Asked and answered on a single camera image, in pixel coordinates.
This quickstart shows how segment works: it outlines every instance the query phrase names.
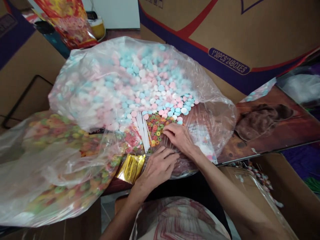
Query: colorful snack bag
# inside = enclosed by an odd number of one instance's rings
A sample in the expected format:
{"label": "colorful snack bag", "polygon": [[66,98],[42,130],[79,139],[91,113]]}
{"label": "colorful snack bag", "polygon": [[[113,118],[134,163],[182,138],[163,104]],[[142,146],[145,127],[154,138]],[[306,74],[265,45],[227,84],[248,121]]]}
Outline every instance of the colorful snack bag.
{"label": "colorful snack bag", "polygon": [[67,47],[87,48],[98,44],[81,0],[35,0],[47,14]]}

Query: person's right hand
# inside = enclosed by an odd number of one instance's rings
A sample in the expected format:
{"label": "person's right hand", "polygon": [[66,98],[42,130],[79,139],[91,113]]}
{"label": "person's right hand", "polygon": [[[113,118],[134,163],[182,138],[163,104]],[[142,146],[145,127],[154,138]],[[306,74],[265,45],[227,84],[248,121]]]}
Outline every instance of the person's right hand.
{"label": "person's right hand", "polygon": [[194,160],[194,154],[200,149],[193,144],[192,139],[186,127],[176,123],[170,123],[163,128],[165,134],[182,153],[184,153],[191,160]]}

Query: wooden surface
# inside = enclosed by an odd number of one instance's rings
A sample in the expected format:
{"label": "wooden surface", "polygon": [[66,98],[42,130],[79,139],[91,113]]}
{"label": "wooden surface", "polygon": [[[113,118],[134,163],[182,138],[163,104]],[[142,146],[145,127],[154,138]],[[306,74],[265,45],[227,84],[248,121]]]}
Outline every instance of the wooden surface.
{"label": "wooden surface", "polygon": [[[276,86],[271,89],[268,95],[256,101],[238,103],[238,119],[241,113],[249,112],[251,107],[263,103],[269,105],[284,104],[295,110],[296,113],[292,118],[281,121],[269,137],[260,137],[253,141],[245,142],[234,133],[218,157],[220,166],[232,161],[240,161],[263,153],[279,151],[320,140],[320,122]],[[131,187],[131,184],[114,178],[103,195],[128,190]]]}

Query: cardboard box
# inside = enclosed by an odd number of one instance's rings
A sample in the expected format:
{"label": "cardboard box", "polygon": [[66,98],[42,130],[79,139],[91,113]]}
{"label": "cardboard box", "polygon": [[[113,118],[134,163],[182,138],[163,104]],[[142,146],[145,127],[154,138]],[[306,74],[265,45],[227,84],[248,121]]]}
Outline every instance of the cardboard box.
{"label": "cardboard box", "polygon": [[269,153],[251,159],[269,177],[274,190],[271,195],[284,207],[268,201],[246,170],[233,167],[219,169],[274,224],[282,224],[290,239],[320,239],[320,200],[297,175],[282,154]]}
{"label": "cardboard box", "polygon": [[237,103],[319,46],[320,2],[139,0],[141,37],[198,61]]}
{"label": "cardboard box", "polygon": [[[24,1],[17,7],[25,8]],[[49,109],[48,93],[65,59],[11,2],[0,1],[1,132]]]}

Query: towel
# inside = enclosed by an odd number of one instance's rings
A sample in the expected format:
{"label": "towel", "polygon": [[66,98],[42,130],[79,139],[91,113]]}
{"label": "towel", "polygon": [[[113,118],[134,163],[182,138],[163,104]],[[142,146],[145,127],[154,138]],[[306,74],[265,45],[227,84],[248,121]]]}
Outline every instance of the towel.
{"label": "towel", "polygon": [[248,142],[260,136],[269,136],[279,121],[291,118],[295,112],[285,105],[269,106],[260,104],[251,112],[242,114],[242,119],[236,125],[235,131],[239,137]]}

